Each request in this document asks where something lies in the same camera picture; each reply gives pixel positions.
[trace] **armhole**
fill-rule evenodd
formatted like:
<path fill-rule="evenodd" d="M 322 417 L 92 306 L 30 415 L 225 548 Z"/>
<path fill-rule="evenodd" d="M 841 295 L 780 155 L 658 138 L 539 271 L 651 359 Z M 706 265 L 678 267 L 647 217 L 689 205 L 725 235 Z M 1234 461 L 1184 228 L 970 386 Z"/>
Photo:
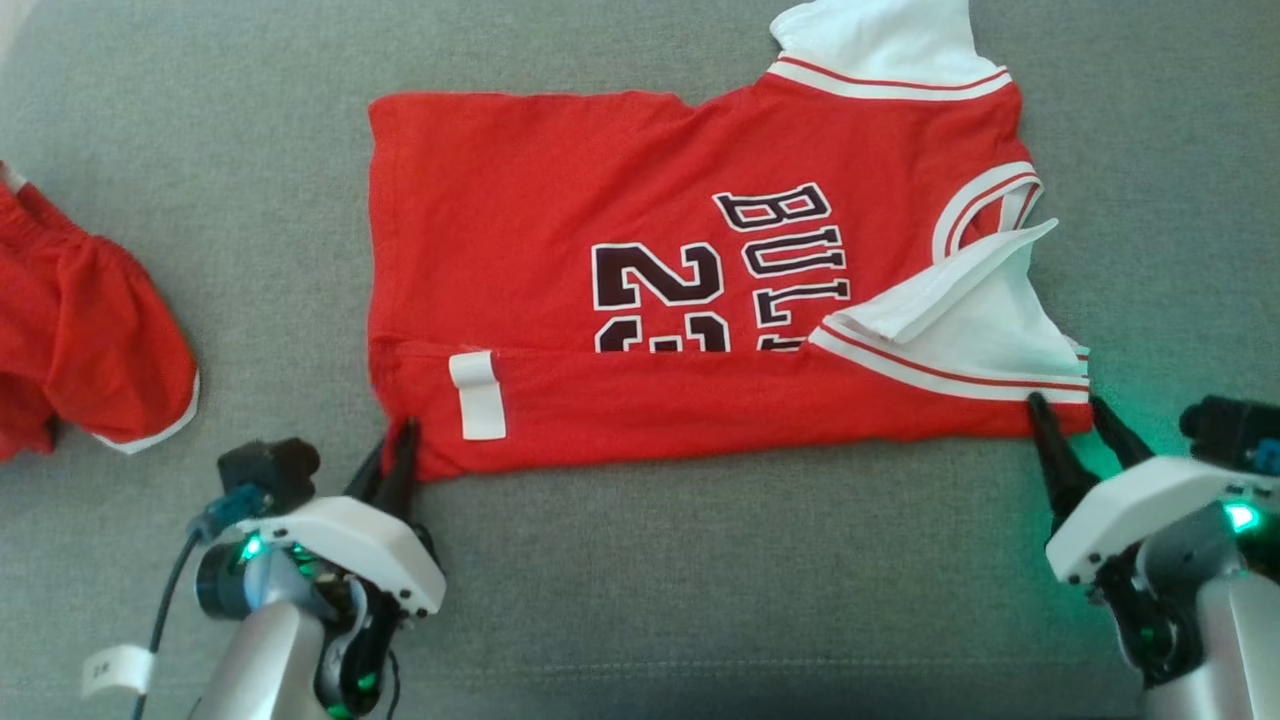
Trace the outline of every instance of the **armhole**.
<path fill-rule="evenodd" d="M 1021 201 L 1033 197 L 1029 190 Z M 1085 404 L 1088 350 L 1059 331 L 1027 278 L 1034 242 L 1055 225 L 1050 220 L 975 241 L 828 315 L 809 342 L 941 395 L 1021 401 L 1042 392 L 1051 402 Z"/>
<path fill-rule="evenodd" d="M 1021 229 L 1043 184 L 1030 163 L 1005 163 L 966 182 L 933 225 L 932 258 L 941 263 L 979 238 Z"/>

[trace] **basketball jersey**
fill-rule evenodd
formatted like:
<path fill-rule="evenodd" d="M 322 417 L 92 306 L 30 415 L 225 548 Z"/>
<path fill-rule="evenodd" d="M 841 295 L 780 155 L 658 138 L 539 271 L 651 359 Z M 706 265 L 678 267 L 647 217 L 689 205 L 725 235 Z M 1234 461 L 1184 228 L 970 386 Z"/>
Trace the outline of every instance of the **basketball jersey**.
<path fill-rule="evenodd" d="M 424 479 L 1089 427 L 965 0 L 818 0 L 753 85 L 370 106 L 369 360 Z"/>

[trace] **hem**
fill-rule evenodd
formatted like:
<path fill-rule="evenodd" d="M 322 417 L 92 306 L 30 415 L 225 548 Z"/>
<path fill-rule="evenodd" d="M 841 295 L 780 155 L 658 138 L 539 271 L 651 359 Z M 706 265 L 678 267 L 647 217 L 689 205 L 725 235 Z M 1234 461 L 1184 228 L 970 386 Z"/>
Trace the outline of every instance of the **hem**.
<path fill-rule="evenodd" d="M 187 410 L 183 411 L 182 416 L 178 418 L 168 428 L 160 430 L 159 433 L 156 433 L 154 436 L 140 438 L 140 439 L 134 439 L 134 441 L 128 441 L 128 442 L 115 442 L 115 441 L 108 439 L 108 438 L 105 438 L 105 437 L 102 437 L 102 436 L 100 436 L 97 433 L 93 433 L 93 437 L 96 437 L 99 441 L 101 441 L 102 445 L 105 445 L 108 447 L 111 447 L 114 450 L 119 450 L 120 452 L 123 452 L 125 455 L 133 455 L 136 452 L 141 452 L 141 451 L 143 451 L 143 450 L 146 450 L 146 448 L 148 448 L 148 447 L 151 447 L 154 445 L 159 445 L 159 443 L 169 439 L 170 437 L 173 437 L 174 434 L 177 434 L 178 430 L 180 430 L 182 428 L 187 427 L 187 424 L 191 423 L 192 418 L 196 416 L 196 405 L 197 405 L 198 400 L 200 400 L 200 373 L 197 372 L 196 373 L 196 379 L 192 382 L 192 386 L 191 386 L 191 402 L 187 404 Z"/>

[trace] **red shorts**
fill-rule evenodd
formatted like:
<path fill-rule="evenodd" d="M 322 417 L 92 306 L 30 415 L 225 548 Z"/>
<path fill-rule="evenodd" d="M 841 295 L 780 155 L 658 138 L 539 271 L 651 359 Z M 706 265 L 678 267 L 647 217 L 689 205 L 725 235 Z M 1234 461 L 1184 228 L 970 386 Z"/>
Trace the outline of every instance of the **red shorts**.
<path fill-rule="evenodd" d="M 137 452 L 196 411 L 186 338 L 138 261 L 0 164 L 0 461 L 55 418 Z"/>

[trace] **green led light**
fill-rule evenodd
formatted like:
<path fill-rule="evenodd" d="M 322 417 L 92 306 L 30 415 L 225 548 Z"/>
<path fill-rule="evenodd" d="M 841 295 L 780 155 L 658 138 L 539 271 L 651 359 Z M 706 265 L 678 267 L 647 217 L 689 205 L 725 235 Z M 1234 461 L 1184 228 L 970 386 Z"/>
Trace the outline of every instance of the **green led light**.
<path fill-rule="evenodd" d="M 1231 519 L 1231 527 L 1236 533 L 1243 533 L 1244 530 L 1258 527 L 1262 518 L 1258 511 L 1244 505 L 1243 502 L 1233 502 L 1231 505 L 1224 505 L 1226 510 L 1226 516 Z"/>
<path fill-rule="evenodd" d="M 248 562 L 259 556 L 264 550 L 266 550 L 266 543 L 262 538 L 257 536 L 250 536 L 248 541 L 244 542 L 244 548 L 241 550 L 241 561 Z"/>

